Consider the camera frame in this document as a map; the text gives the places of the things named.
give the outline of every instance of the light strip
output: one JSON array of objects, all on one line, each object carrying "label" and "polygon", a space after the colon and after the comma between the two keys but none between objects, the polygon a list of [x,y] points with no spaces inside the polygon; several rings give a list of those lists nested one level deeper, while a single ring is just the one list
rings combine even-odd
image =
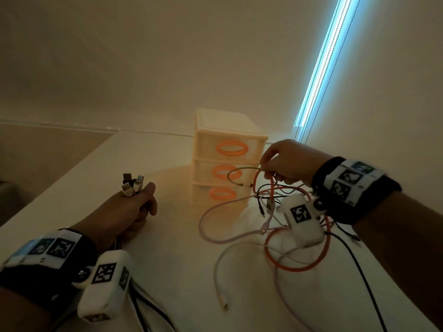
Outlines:
[{"label": "light strip", "polygon": [[298,127],[297,141],[301,141],[307,122],[317,104],[320,92],[324,91],[325,84],[331,76],[330,67],[335,64],[338,53],[345,41],[346,33],[351,25],[351,18],[357,9],[359,0],[338,0],[334,15],[329,24],[322,49],[318,55],[314,72],[306,90],[302,106],[297,114],[295,127]]}]

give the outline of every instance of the table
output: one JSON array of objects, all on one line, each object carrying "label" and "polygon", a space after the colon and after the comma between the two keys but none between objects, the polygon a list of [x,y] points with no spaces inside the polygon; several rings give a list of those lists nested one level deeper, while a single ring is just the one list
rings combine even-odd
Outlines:
[{"label": "table", "polygon": [[[168,311],[180,331],[305,331],[280,304],[272,267],[256,246],[233,248],[220,265],[219,280],[230,304],[222,312],[214,294],[213,264],[228,245],[203,241],[198,220],[205,206],[189,203],[192,138],[123,132],[93,151],[49,189],[0,228],[0,258],[22,243],[55,228],[68,227],[118,191],[121,175],[142,174],[157,185],[159,211],[125,247],[135,261],[134,278]],[[205,228],[216,238],[257,229],[263,223],[255,200],[246,209],[221,207],[209,214]],[[437,331],[403,295],[362,245],[344,238],[361,263],[389,331]],[[263,242],[255,235],[245,241]],[[272,245],[288,248],[290,237]],[[320,247],[294,256],[311,259]],[[332,238],[328,256],[305,273],[279,273],[291,306],[316,331],[381,331],[370,298],[351,257]],[[144,310],[153,331],[168,331],[161,319]],[[88,325],[71,319],[61,331],[137,331],[129,306],[114,321]]]}]

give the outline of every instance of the floor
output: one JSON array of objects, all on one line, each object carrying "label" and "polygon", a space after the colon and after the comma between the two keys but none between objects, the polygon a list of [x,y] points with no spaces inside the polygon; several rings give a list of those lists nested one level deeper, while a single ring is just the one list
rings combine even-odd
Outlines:
[{"label": "floor", "polygon": [[0,181],[28,204],[112,133],[0,124]]}]

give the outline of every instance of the white wall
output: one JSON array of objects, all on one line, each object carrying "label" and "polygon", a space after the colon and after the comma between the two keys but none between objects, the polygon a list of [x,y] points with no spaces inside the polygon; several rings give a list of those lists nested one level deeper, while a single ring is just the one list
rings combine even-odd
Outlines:
[{"label": "white wall", "polygon": [[1,0],[0,118],[193,133],[197,107],[291,133],[337,0]]},{"label": "white wall", "polygon": [[443,212],[443,0],[362,0],[307,144]]}]

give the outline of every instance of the drawer handle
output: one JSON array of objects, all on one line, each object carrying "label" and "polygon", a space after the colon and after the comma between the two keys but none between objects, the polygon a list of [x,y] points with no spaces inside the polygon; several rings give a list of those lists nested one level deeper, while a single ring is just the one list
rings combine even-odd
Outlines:
[{"label": "drawer handle", "polygon": [[237,193],[230,188],[211,188],[209,190],[209,198],[215,201],[229,201],[236,196]]},{"label": "drawer handle", "polygon": [[[222,149],[222,147],[226,147],[226,146],[239,146],[242,149],[241,150],[234,150],[234,151]],[[215,147],[215,150],[219,154],[222,154],[225,156],[243,156],[244,154],[246,154],[249,151],[249,147],[246,143],[239,141],[239,140],[226,140],[226,141],[221,141]]]},{"label": "drawer handle", "polygon": [[[232,170],[235,170],[237,167],[233,166],[232,164],[222,164],[219,166],[215,166],[212,168],[211,173],[212,176],[221,179],[222,181],[228,180],[228,174],[227,173],[220,173],[221,171],[227,171],[230,172]],[[240,178],[243,172],[241,170],[235,170],[230,174],[231,179],[237,179]]]}]

